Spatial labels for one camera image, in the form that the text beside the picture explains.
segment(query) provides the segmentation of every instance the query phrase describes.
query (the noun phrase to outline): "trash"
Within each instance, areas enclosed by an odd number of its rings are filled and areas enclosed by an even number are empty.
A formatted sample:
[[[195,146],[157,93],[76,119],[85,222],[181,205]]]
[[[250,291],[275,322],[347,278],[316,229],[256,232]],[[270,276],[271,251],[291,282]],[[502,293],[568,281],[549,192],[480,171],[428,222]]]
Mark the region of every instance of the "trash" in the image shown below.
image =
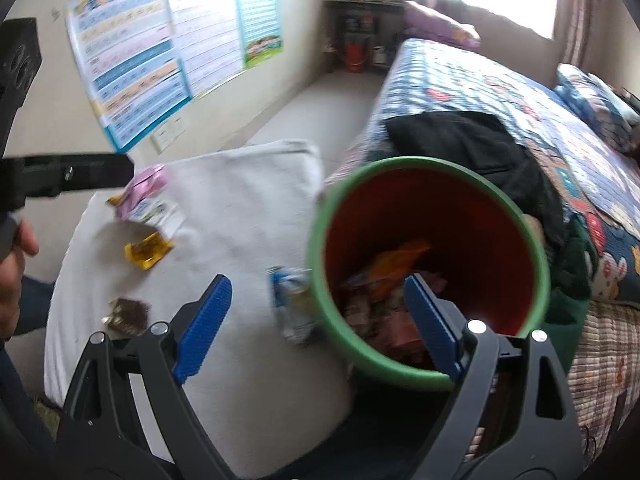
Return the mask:
[[[144,270],[149,270],[162,260],[173,246],[173,242],[165,240],[159,232],[155,232],[139,244],[125,245],[124,256],[132,264],[136,264]]]
[[[185,217],[169,196],[167,183],[164,166],[156,164],[137,174],[121,195],[107,202],[116,209],[117,218],[154,227],[165,240],[171,240]]]
[[[447,280],[439,272],[429,272],[428,270],[420,270],[419,272],[434,294],[440,294],[447,286]]]
[[[272,294],[271,305],[278,328],[293,345],[308,344],[316,334],[314,303],[309,292],[309,269],[267,269]]]
[[[420,238],[406,242],[395,251],[379,254],[369,267],[367,282],[373,301],[386,298],[391,290],[402,283],[415,261],[431,246]]]
[[[146,330],[149,311],[146,303],[118,298],[111,301],[110,305],[111,314],[102,318],[107,328],[130,336],[142,334]]]
[[[404,279],[419,272],[435,294],[447,286],[439,272],[415,270],[416,261],[429,250],[421,239],[379,254],[367,269],[343,284],[348,294],[342,315],[353,331],[380,353],[414,367],[433,363],[420,333],[404,305]]]

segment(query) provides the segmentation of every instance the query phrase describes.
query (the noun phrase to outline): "plaid blanket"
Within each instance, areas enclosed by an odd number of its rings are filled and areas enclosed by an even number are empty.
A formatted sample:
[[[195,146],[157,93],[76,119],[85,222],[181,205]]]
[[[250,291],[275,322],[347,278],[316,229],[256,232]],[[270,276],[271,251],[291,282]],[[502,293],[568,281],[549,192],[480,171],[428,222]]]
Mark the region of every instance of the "plaid blanket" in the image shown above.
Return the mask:
[[[603,449],[640,395],[640,311],[591,301],[567,377],[588,462]]]

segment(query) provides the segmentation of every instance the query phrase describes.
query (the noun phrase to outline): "educational poster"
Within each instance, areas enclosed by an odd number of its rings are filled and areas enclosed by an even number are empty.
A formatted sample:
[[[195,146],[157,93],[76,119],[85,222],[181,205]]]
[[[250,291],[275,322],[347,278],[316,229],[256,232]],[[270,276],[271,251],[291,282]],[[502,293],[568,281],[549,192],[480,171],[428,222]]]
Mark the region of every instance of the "educational poster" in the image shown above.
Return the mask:
[[[89,99],[118,152],[190,100],[166,0],[75,0],[66,21]]]
[[[75,0],[66,24],[94,111],[117,151],[282,51],[278,0]]]
[[[236,0],[168,0],[174,41],[193,96],[244,69]]]
[[[244,63],[251,68],[282,51],[278,0],[238,0]]]

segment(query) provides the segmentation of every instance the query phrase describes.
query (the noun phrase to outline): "person's hand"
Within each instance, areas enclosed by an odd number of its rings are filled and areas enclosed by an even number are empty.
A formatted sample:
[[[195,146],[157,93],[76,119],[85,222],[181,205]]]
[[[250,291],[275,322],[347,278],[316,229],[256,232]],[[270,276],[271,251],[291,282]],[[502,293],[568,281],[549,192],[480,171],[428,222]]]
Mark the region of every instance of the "person's hand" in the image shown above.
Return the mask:
[[[35,256],[40,247],[31,224],[20,222],[14,247],[0,263],[0,337],[11,337],[20,317],[20,280],[24,274],[24,254]]]

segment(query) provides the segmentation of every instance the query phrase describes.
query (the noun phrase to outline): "green bin rim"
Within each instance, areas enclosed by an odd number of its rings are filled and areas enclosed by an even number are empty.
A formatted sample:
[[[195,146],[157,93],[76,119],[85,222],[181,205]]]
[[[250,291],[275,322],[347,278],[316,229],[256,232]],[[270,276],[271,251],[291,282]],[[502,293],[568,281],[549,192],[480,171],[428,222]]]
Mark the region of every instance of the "green bin rim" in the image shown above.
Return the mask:
[[[332,219],[342,202],[360,184],[374,176],[393,170],[425,168],[451,174],[471,184],[487,195],[513,221],[522,235],[534,271],[534,293],[532,305],[524,325],[518,332],[525,337],[544,321],[550,294],[549,268],[545,251],[523,219],[522,211],[500,189],[489,181],[463,166],[439,158],[426,156],[397,156],[372,162],[351,173],[341,183],[331,189],[319,207],[318,216],[312,227],[308,264],[311,268],[311,291],[318,306],[325,333],[353,364],[369,375],[387,383],[417,390],[450,390],[453,386],[445,374],[433,370],[414,368],[381,354],[348,325],[334,304],[324,272],[324,244]]]

